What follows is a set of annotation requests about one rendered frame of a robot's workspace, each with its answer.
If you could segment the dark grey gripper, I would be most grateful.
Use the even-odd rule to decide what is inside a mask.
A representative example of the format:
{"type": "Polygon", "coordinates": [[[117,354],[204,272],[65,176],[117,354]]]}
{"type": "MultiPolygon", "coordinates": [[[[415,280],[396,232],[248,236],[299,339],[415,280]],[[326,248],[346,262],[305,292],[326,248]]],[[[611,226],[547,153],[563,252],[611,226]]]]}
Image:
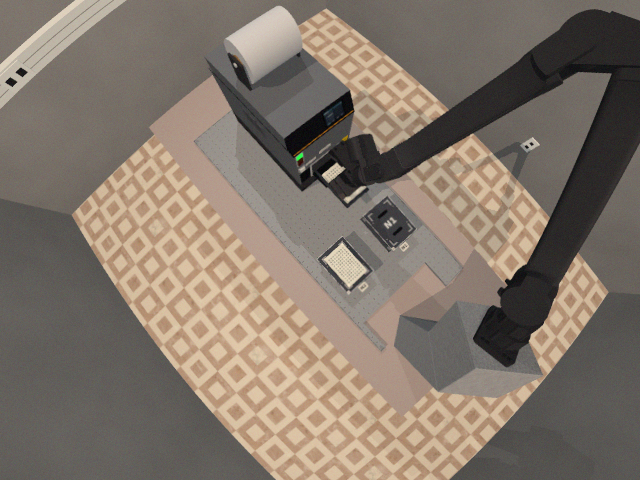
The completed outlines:
{"type": "MultiPolygon", "coordinates": [[[[352,171],[351,171],[351,180],[352,180],[352,171]]],[[[334,179],[332,179],[329,182],[329,185],[332,187],[332,189],[335,191],[335,193],[339,196],[341,200],[344,200],[346,197],[349,197],[358,188],[361,187],[361,186],[357,186],[354,182],[351,184],[345,184],[339,175],[337,175],[334,179]],[[357,188],[354,188],[354,187],[357,187],[357,188]]]]}

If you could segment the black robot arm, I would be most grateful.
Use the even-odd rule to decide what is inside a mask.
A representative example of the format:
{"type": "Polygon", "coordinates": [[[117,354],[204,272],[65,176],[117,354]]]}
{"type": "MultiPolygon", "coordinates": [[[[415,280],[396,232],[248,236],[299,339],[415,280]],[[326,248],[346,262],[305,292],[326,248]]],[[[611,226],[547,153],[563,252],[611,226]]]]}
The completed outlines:
{"type": "Polygon", "coordinates": [[[499,288],[501,307],[487,310],[473,337],[505,367],[515,363],[519,349],[544,324],[559,283],[640,144],[640,20],[598,9],[577,13],[513,66],[388,152],[380,155],[372,134],[342,140],[328,152],[345,168],[339,174],[345,184],[394,180],[577,72],[612,74],[530,259],[505,280],[505,289],[499,288]]]}

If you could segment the cream well plate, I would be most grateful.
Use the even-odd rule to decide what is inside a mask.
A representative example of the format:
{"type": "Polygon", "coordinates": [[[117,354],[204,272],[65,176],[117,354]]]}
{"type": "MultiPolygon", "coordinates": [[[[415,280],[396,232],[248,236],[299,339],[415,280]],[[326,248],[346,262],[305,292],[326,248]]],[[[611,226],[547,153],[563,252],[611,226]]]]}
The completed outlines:
{"type": "Polygon", "coordinates": [[[343,243],[330,253],[324,261],[348,287],[355,283],[367,271],[343,243]]]}
{"type": "MultiPolygon", "coordinates": [[[[332,179],[334,179],[337,175],[339,175],[343,170],[345,170],[345,168],[341,167],[340,165],[338,165],[338,163],[336,163],[331,168],[329,168],[325,173],[323,173],[322,177],[329,183],[332,179]]],[[[362,192],[365,188],[366,186],[362,186],[358,188],[358,190],[355,193],[353,193],[349,197],[346,197],[344,201],[348,204],[353,198],[355,198],[359,194],[359,192],[362,192]]]]}

